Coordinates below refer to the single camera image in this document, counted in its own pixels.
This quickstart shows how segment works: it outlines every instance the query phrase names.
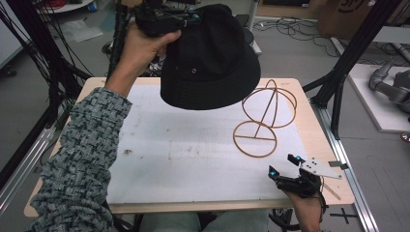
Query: gray floor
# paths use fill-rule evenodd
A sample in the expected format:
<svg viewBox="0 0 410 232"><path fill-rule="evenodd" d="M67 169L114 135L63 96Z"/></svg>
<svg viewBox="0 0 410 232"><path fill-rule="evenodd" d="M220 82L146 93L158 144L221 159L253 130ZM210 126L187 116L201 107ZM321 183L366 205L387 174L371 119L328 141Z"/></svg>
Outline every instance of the gray floor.
<svg viewBox="0 0 410 232"><path fill-rule="evenodd" d="M104 76L108 59L101 52L102 46L111 41L112 31L107 29L113 23L107 21L112 14L105 9L89 14L85 9L61 14L61 21L78 20L87 17L88 26L101 26L103 36L70 46L94 76ZM325 75L337 62L323 47L312 41L297 41L282 35L277 30L254 31L254 37L262 49L259 57L262 77L294 77L302 85ZM329 42L326 44L334 51ZM378 62L391 55L372 46L364 55ZM47 86L31 60L18 55L12 63L17 76L0 76L0 167L13 154L27 132L40 118L47 105ZM315 90L308 92L309 97ZM350 159L367 203L375 217L380 231L408 231L410 228L410 144L402 142L397 133L379 132L368 116L350 82L346 80L340 115L339 134ZM0 217L0 231L21 231L31 221L23 214L27 199L39 178L33 172L24 182L5 214ZM331 207L325 215L323 228L332 231L361 231L358 220L349 217L331 217L331 214L356 215L352 206ZM270 231L280 231L271 226Z"/></svg>

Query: patterned sleeve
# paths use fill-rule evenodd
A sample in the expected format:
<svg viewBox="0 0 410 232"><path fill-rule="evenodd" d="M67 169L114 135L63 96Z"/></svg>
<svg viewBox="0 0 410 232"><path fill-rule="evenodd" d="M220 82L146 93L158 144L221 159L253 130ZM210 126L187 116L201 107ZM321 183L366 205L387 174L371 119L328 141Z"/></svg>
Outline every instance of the patterned sleeve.
<svg viewBox="0 0 410 232"><path fill-rule="evenodd" d="M39 217L27 231L110 230L111 214L102 203L131 105L115 92L97 88L73 108L61 148L41 173L43 185L31 202Z"/></svg>

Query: hand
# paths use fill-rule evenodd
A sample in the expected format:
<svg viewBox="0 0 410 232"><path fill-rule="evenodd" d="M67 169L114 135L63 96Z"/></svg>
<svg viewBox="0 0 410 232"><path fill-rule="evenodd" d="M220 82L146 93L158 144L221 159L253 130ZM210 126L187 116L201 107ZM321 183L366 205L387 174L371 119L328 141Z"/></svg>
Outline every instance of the hand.
<svg viewBox="0 0 410 232"><path fill-rule="evenodd" d="M127 97L136 78L144 73L154 57L163 56L166 45L180 36L181 31L176 31L160 37L148 37L135 22L130 22L120 62L105 83L105 88Z"/></svg>
<svg viewBox="0 0 410 232"><path fill-rule="evenodd" d="M320 205L317 193L309 198L301 198L289 191L284 191L284 193L293 203L301 230L303 232L319 231L322 206Z"/></svg>

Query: copper wire frame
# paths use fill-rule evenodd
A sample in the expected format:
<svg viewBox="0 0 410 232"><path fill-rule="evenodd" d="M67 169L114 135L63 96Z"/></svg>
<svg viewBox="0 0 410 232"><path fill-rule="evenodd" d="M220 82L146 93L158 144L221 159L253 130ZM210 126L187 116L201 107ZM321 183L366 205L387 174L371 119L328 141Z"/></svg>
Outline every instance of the copper wire frame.
<svg viewBox="0 0 410 232"><path fill-rule="evenodd" d="M274 87L269 87L270 83L273 83L273 84L274 84ZM268 105L266 106L266 109L265 109L265 112L264 112L264 114L263 114L263 116L262 116L262 119L261 119L260 121L254 120L254 119L253 119L252 117L250 117L250 115L247 113L247 111L246 111L246 109L245 109L245 103L246 103L246 101L247 101L249 98L251 98L251 97L254 96L255 94L257 94L257 93L259 93L259 92L261 92L261 91L266 91L266 90L271 90L271 91L273 91L272 96L271 96L270 99L269 99ZM289 95L293 98L293 101L290 99L290 97L288 97L288 96L287 96L286 94L284 94L283 92L289 94ZM291 102L291 104L292 104L292 106L293 106L293 117L291 118L291 120L290 120L288 123L286 123L286 124L284 124L284 125L280 125L280 126L275 126L275 122L276 122L276 119L277 119L277 116L278 116L278 94L283 95L284 97L286 97L286 98ZM274 115L274 119L273 119L271 125L266 125L266 124L263 123L263 122L264 122L264 120L265 120L265 116L266 116L266 114L267 114L267 112L268 112L268 110L269 110L269 108L270 108L270 106L271 106L271 104L272 104L272 100L273 100L274 98L276 99L276 100L275 100L275 115ZM290 125L290 124L295 120L297 104L298 104L298 102L297 102L297 100L296 100L296 97L295 97L291 92L289 92L288 90L285 90L285 89L282 89L282 88L278 88L277 84L275 83L275 81L274 81L273 79L270 79L270 80L266 83L266 85L265 85L264 88L256 88L249 96L247 96L245 99L242 100L242 108L243 108L245 114L247 115L247 117L250 119L250 121L245 121L245 122L239 124L238 126L236 126L235 130L233 131L233 140L234 140L234 143L235 143L236 147L237 147L242 153L244 153L245 155L250 156L250 157L253 157L253 158L264 158L264 157L268 157L269 155L271 155L271 154L276 150L276 148L277 148L277 146L278 146L278 138L277 138L277 136L276 136L276 134L275 134L275 132L274 132L274 129L284 128L284 127ZM239 127L241 127L242 125L251 124L251 123L254 123L254 124L257 124L257 125L258 125L257 130L256 130L256 132L255 132L255 134L254 134L253 136L247 136L247 135L239 135L239 134L237 134L237 130L238 130ZM260 130L261 127L268 129L269 132L273 135L273 138L258 137L257 135L258 135L259 130ZM243 148L239 145L239 142L237 141L237 138L249 138L249 139L259 139L259 140L271 140L271 141L274 141L274 146L273 146L272 150L269 151L267 154L262 154L262 155L251 154L251 153L245 151L245 149L243 149Z"/></svg>

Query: wooden table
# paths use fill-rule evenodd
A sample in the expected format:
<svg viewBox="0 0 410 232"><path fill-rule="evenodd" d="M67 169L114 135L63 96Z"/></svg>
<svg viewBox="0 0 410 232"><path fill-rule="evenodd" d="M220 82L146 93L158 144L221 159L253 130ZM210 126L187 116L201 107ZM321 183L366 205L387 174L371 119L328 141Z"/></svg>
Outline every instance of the wooden table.
<svg viewBox="0 0 410 232"><path fill-rule="evenodd" d="M262 78L260 85L265 85L269 78ZM84 99L94 88L102 87L105 78L93 77L87 80L84 88L78 98L79 101ZM328 140L323 133L311 107L308 99L302 90L298 80L293 78L275 78L279 88L283 88L291 92L297 99L297 114L294 121L297 132L300 135L303 146L305 147L307 156L315 157L324 163L336 160L336 157L328 143ZM160 79L153 77L139 77L135 85L159 85ZM54 155L60 147L59 142L55 145L52 155ZM335 171L342 176L342 180L325 178L327 188L323 189L323 194L328 205L346 205L353 204L354 195L347 183L343 172L339 168ZM31 198L38 192L42 185L42 180L39 180L35 186ZM110 208L114 214L135 214L135 213L152 213L152 212L181 212L181 211L218 211L218 210L241 210L241 209L264 209L264 208L289 208L292 207L290 200L282 195L277 199L256 199L256 200L223 200L223 201L208 201L208 202L161 202L161 203L137 203L137 204L110 204ZM37 213L27 203L24 214L28 217L36 217Z"/></svg>

